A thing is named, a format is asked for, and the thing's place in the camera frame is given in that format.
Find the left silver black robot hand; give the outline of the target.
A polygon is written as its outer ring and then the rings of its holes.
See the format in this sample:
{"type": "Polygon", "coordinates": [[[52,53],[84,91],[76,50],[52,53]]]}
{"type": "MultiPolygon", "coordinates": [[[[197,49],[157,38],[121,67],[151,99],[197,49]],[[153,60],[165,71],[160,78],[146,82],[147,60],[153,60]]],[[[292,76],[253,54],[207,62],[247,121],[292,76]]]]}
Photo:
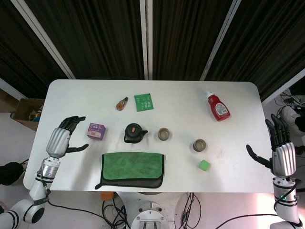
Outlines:
{"type": "Polygon", "coordinates": [[[46,152],[48,155],[54,158],[62,158],[67,153],[74,153],[85,150],[89,146],[88,144],[84,144],[80,147],[69,147],[69,141],[73,131],[77,127],[78,123],[84,121],[85,119],[85,116],[71,116],[65,118],[60,123],[59,127],[55,128],[51,134],[46,147],[46,152]]]}

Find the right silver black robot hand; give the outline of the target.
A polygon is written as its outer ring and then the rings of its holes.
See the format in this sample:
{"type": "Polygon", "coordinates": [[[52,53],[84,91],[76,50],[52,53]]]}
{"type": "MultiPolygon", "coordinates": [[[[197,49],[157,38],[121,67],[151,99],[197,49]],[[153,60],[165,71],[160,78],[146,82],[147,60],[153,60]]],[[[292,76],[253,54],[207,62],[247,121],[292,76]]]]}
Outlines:
{"type": "Polygon", "coordinates": [[[291,177],[296,172],[296,159],[288,125],[283,118],[274,114],[271,114],[271,120],[266,119],[265,123],[270,134],[272,157],[267,160],[258,156],[250,145],[246,145],[246,150],[254,161],[270,169],[276,177],[291,177]]]}

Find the black teapot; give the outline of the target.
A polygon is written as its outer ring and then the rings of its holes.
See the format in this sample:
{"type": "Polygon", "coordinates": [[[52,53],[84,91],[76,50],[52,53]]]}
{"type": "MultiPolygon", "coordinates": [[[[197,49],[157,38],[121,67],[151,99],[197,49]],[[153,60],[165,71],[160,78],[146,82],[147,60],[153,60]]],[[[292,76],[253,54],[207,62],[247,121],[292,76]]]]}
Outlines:
{"type": "Polygon", "coordinates": [[[139,143],[147,133],[148,131],[143,130],[139,124],[131,123],[126,126],[124,142],[131,144],[139,143]]]}

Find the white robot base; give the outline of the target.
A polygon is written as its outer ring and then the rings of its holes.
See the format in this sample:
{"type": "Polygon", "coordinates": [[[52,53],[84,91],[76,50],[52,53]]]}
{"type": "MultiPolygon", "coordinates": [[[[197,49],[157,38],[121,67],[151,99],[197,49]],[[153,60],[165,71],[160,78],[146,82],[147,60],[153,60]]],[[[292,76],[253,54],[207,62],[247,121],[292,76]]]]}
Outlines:
{"type": "Polygon", "coordinates": [[[181,213],[179,201],[186,193],[118,192],[127,213],[130,229],[175,229],[181,213]]]}

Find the purple white carton box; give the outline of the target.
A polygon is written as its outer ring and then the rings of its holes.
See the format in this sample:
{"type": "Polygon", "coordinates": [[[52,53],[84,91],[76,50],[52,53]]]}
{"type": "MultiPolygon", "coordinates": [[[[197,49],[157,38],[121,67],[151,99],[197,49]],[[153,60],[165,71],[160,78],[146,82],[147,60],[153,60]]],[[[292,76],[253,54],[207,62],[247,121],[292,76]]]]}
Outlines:
{"type": "Polygon", "coordinates": [[[101,124],[90,123],[87,131],[87,137],[95,140],[103,140],[106,127],[101,124]]]}

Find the white floor device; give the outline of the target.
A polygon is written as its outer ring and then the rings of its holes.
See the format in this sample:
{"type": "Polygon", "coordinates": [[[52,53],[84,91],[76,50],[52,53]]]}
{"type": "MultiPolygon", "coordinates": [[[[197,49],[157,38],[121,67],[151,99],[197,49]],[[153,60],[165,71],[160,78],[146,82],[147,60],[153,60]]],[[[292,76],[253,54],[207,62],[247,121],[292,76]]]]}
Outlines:
{"type": "Polygon", "coordinates": [[[288,127],[294,131],[295,134],[299,136],[305,135],[305,116],[299,115],[290,106],[285,106],[281,112],[280,116],[288,124],[288,127]]]}

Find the brown cardboard box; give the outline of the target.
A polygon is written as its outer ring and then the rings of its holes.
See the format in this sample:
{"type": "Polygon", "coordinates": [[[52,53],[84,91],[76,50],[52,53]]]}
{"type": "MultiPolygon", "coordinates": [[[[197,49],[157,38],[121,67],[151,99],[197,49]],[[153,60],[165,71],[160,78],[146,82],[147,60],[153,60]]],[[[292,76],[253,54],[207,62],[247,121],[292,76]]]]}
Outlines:
{"type": "Polygon", "coordinates": [[[22,98],[11,117],[25,127],[37,131],[44,102],[44,99],[22,98]]]}

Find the black fabric bundle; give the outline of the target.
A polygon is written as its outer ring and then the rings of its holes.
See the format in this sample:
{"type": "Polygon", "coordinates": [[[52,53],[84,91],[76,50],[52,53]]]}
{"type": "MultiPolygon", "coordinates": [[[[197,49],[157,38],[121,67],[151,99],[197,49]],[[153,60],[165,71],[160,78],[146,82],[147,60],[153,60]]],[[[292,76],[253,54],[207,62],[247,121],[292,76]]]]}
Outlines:
{"type": "Polygon", "coordinates": [[[12,185],[21,177],[23,171],[22,164],[17,162],[9,162],[0,166],[0,185],[12,185]]]}

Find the orange correction tape dispenser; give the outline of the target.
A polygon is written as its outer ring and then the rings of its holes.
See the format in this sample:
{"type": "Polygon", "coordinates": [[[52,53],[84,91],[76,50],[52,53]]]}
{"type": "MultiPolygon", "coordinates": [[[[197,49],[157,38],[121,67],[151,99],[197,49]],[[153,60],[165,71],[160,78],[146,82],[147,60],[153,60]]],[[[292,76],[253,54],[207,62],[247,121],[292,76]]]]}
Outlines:
{"type": "Polygon", "coordinates": [[[128,100],[129,100],[129,98],[128,97],[125,97],[125,98],[123,98],[122,100],[120,100],[117,104],[116,104],[116,110],[118,110],[118,111],[122,111],[125,107],[126,107],[126,105],[127,105],[127,103],[128,103],[128,100]]]}

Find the green grey folded cloth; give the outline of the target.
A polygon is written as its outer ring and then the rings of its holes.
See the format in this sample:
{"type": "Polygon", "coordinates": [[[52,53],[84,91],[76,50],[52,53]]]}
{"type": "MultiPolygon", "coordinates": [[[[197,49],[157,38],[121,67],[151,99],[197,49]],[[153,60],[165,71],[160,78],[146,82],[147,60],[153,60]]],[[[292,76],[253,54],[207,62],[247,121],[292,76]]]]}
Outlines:
{"type": "Polygon", "coordinates": [[[165,156],[149,152],[114,152],[101,157],[101,179],[95,186],[159,188],[165,156]]]}

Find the red ketchup bottle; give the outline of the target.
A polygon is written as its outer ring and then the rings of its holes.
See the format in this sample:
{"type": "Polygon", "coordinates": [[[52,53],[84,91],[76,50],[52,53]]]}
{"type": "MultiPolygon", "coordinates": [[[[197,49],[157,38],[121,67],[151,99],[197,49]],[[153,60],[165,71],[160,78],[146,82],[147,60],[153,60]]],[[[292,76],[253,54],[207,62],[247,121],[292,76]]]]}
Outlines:
{"type": "Polygon", "coordinates": [[[207,91],[207,99],[210,105],[212,114],[217,121],[223,121],[231,116],[226,105],[214,93],[207,91]]]}

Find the dark ceramic teacup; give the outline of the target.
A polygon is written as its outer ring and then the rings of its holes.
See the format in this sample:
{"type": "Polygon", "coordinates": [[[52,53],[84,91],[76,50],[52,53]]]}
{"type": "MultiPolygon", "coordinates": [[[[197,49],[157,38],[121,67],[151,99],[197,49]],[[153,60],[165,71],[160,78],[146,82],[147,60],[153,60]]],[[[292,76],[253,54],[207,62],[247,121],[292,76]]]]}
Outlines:
{"type": "Polygon", "coordinates": [[[193,149],[196,152],[202,152],[206,149],[206,142],[203,139],[196,139],[193,143],[193,149]]]}
{"type": "Polygon", "coordinates": [[[163,127],[158,130],[158,138],[161,141],[167,141],[171,136],[169,129],[163,127]]]}

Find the green tea sachet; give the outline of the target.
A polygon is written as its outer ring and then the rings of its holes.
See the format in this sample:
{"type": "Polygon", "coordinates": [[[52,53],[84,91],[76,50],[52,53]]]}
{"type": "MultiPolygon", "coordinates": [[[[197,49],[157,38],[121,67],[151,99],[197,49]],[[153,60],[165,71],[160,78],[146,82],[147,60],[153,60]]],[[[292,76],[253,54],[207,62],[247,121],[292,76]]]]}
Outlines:
{"type": "Polygon", "coordinates": [[[134,98],[137,112],[154,109],[151,94],[135,95],[134,98]]]}

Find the white frame post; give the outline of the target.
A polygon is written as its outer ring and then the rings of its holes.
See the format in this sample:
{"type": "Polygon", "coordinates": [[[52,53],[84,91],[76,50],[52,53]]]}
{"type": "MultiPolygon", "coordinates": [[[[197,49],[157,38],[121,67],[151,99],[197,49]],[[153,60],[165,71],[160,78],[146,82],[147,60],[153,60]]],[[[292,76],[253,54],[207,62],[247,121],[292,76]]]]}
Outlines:
{"type": "Polygon", "coordinates": [[[212,51],[209,55],[209,58],[207,60],[206,65],[204,67],[204,70],[203,70],[203,73],[201,75],[200,81],[204,81],[206,79],[207,74],[208,74],[208,72],[210,70],[210,67],[212,65],[212,62],[213,62],[221,44],[222,44],[222,41],[223,41],[223,39],[224,39],[224,37],[225,37],[229,27],[230,27],[230,24],[231,24],[231,22],[232,22],[232,20],[235,16],[238,8],[239,8],[241,2],[242,2],[242,0],[232,0],[232,3],[231,3],[230,8],[228,10],[228,13],[227,13],[227,15],[224,19],[222,27],[221,27],[221,29],[218,33],[218,36],[216,38],[216,41],[215,41],[214,46],[212,48],[212,51]]]}
{"type": "Polygon", "coordinates": [[[21,17],[26,21],[26,23],[29,25],[31,30],[35,33],[37,38],[40,40],[42,45],[46,48],[48,53],[51,55],[51,57],[54,59],[54,61],[57,63],[57,65],[60,67],[60,69],[63,71],[63,73],[66,75],[68,79],[76,79],[74,74],[72,73],[71,69],[55,47],[54,43],[38,21],[38,19],[35,17],[25,0],[10,0],[13,6],[16,8],[16,10],[19,12],[21,17]]]}
{"type": "Polygon", "coordinates": [[[153,79],[153,0],[139,0],[144,79],[153,79]]]}
{"type": "Polygon", "coordinates": [[[275,99],[278,95],[280,95],[282,92],[284,92],[286,89],[288,89],[289,87],[291,87],[293,84],[295,84],[304,77],[305,77],[305,68],[301,70],[298,74],[296,74],[293,78],[291,78],[289,81],[287,81],[285,84],[283,84],[281,87],[279,87],[277,90],[275,90],[265,100],[263,100],[262,106],[267,105],[270,101],[275,99]]]}

